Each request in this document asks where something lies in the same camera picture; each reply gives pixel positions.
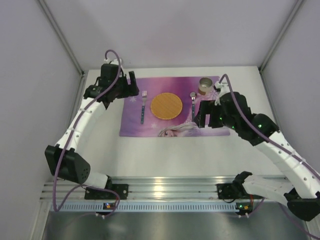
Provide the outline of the fork with green handle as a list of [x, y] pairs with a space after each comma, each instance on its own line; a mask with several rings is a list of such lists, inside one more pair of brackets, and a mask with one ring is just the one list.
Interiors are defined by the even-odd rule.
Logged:
[[147, 91], [142, 91], [142, 106], [141, 106], [141, 116], [140, 116], [140, 124], [144, 124], [144, 118], [145, 118], [145, 106], [147, 101]]

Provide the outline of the spoon with green handle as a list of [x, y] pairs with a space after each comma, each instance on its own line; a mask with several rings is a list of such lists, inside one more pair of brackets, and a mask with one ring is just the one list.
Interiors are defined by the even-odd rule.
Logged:
[[191, 98], [191, 121], [193, 122], [195, 118], [195, 106], [196, 106], [197, 93], [193, 91], [190, 93], [189, 96]]

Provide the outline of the aluminium mounting rail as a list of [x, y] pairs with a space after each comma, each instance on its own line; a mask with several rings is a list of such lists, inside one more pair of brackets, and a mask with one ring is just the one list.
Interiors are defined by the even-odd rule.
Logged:
[[[280, 184], [290, 184], [289, 180], [280, 175], [261, 176]], [[234, 176], [214, 177], [113, 177], [113, 184], [127, 184], [127, 201], [178, 201], [200, 200], [213, 201], [218, 199], [217, 184], [232, 183]], [[60, 202], [66, 194], [76, 186], [76, 183], [58, 180], [56, 198]], [[41, 201], [52, 201], [53, 182], [46, 182], [40, 194]], [[68, 201], [85, 200], [86, 190], [75, 189]]]

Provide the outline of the metal cup with wood band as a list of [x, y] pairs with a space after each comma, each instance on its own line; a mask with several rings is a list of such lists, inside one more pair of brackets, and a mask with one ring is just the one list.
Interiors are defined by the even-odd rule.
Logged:
[[200, 95], [208, 95], [213, 87], [213, 81], [208, 77], [202, 77], [198, 83], [198, 93]]

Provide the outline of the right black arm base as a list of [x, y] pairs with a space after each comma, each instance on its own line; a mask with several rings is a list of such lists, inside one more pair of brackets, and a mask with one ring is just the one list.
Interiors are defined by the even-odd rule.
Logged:
[[251, 197], [241, 185], [233, 183], [218, 183], [216, 189], [220, 200], [245, 200]]

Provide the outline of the purple printed placemat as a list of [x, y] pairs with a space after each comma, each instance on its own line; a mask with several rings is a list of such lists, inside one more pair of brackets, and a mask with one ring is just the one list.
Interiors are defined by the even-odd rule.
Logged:
[[[124, 100], [119, 135], [121, 137], [213, 137], [229, 136], [226, 127], [208, 127], [209, 116], [205, 127], [198, 128], [192, 123], [191, 92], [198, 92], [201, 76], [180, 77], [144, 77], [136, 80], [140, 90], [138, 96]], [[147, 91], [144, 124], [141, 124], [142, 92]], [[174, 119], [162, 120], [155, 117], [150, 109], [152, 99], [161, 93], [173, 93], [182, 103], [181, 113]]]

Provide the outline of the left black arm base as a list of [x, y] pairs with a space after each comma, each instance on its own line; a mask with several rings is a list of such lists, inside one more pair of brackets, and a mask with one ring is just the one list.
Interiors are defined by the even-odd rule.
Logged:
[[[126, 200], [129, 193], [129, 185], [113, 184], [110, 190], [117, 193], [120, 200]], [[86, 188], [84, 195], [85, 200], [115, 200], [116, 198], [117, 196], [112, 192], [96, 190], [90, 187]]]

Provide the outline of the aluminium frame post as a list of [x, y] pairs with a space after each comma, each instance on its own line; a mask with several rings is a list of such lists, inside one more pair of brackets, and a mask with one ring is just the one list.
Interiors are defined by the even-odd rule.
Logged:
[[70, 47], [65, 35], [63, 34], [59, 24], [57, 23], [51, 9], [49, 8], [48, 4], [45, 0], [36, 0], [36, 3], [39, 5], [40, 9], [42, 10], [45, 18], [48, 20], [50, 26], [52, 27], [55, 35], [57, 36], [59, 42], [61, 43], [64, 51], [66, 52], [67, 56], [71, 60], [73, 66], [77, 70], [77, 72], [82, 76], [84, 75], [84, 70], [81, 67], [79, 61], [77, 60], [72, 48]]
[[280, 28], [280, 31], [278, 32], [270, 48], [268, 49], [265, 57], [262, 60], [261, 65], [258, 67], [260, 74], [262, 74], [263, 71], [266, 69], [268, 63], [272, 59], [273, 55], [276, 53], [277, 48], [280, 46], [281, 42], [284, 40], [288, 30], [290, 29], [291, 25], [293, 24], [294, 20], [298, 16], [299, 12], [301, 11], [305, 3], [306, 3], [305, 0], [296, 0], [294, 2], [293, 7], [291, 8], [288, 16], [285, 18], [285, 21]]

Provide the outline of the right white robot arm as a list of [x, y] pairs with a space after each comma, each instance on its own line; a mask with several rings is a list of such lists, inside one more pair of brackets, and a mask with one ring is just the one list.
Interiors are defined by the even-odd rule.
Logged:
[[286, 206], [299, 219], [309, 222], [320, 214], [320, 180], [298, 154], [294, 153], [279, 127], [265, 114], [252, 113], [246, 98], [226, 93], [219, 103], [202, 100], [194, 122], [203, 128], [227, 127], [269, 158], [285, 175], [287, 182], [277, 182], [243, 171], [236, 175], [228, 190], [231, 198], [261, 196]]

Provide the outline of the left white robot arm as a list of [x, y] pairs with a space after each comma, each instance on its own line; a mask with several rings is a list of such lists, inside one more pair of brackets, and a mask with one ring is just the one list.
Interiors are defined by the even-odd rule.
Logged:
[[99, 189], [112, 184], [110, 176], [91, 169], [82, 157], [83, 150], [97, 120], [110, 103], [115, 99], [138, 96], [139, 92], [133, 71], [125, 74], [112, 63], [101, 66], [100, 76], [84, 91], [79, 110], [61, 139], [55, 145], [48, 145], [44, 151], [54, 179]]

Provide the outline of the left aluminium frame post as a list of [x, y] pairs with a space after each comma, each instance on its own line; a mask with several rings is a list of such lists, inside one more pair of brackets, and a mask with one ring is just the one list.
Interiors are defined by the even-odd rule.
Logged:
[[73, 66], [77, 70], [77, 72], [82, 76], [84, 75], [84, 70], [81, 67], [79, 61], [77, 60], [72, 48], [70, 47], [65, 35], [63, 34], [59, 24], [57, 23], [51, 9], [49, 8], [48, 4], [45, 0], [36, 0], [36, 3], [39, 5], [40, 9], [42, 10], [45, 18], [48, 20], [50, 26], [52, 27], [55, 35], [57, 36], [59, 42], [61, 43], [64, 51], [66, 52], [67, 56], [71, 60]]

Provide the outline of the right aluminium frame post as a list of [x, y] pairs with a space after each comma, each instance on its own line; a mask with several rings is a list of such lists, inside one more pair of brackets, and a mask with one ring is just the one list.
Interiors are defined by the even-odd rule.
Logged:
[[294, 20], [298, 16], [299, 12], [301, 11], [305, 3], [306, 3], [305, 0], [296, 0], [294, 2], [293, 7], [291, 8], [288, 16], [285, 18], [285, 21], [280, 28], [280, 31], [278, 32], [270, 48], [268, 49], [265, 57], [262, 60], [261, 65], [258, 67], [260, 74], [262, 74], [263, 71], [266, 69], [268, 63], [272, 59], [273, 55], [276, 53], [277, 48], [280, 46], [281, 42], [284, 40], [288, 30], [290, 29], [291, 25], [293, 24]]

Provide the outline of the round woven wicker plate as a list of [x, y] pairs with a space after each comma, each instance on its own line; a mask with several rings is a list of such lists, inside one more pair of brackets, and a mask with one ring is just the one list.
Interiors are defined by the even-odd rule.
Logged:
[[150, 103], [151, 113], [160, 120], [172, 120], [182, 112], [182, 109], [182, 100], [170, 92], [158, 94]]

